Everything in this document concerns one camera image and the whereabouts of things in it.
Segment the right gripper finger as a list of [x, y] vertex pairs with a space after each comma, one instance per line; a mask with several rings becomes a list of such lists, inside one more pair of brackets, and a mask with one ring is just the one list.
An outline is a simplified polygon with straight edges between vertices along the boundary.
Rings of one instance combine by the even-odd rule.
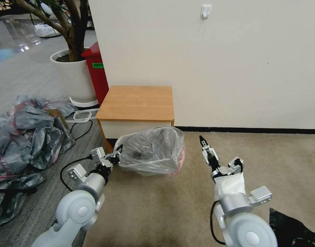
[[209, 148], [209, 150], [207, 150], [207, 152], [213, 152], [214, 154], [215, 154], [215, 156], [217, 156], [218, 157], [218, 155], [217, 155], [217, 153], [215, 152], [215, 150], [214, 150], [214, 148], [212, 148], [209, 144], [208, 144], [208, 142], [206, 141], [206, 143], [207, 143], [207, 145], [208, 145], [208, 148]]
[[199, 140], [200, 140], [200, 144], [201, 144], [201, 148], [202, 148], [202, 155], [205, 159], [206, 164], [209, 165], [208, 153], [207, 153], [207, 150], [209, 150], [208, 145], [207, 145], [206, 140], [204, 139], [203, 136], [199, 136]]

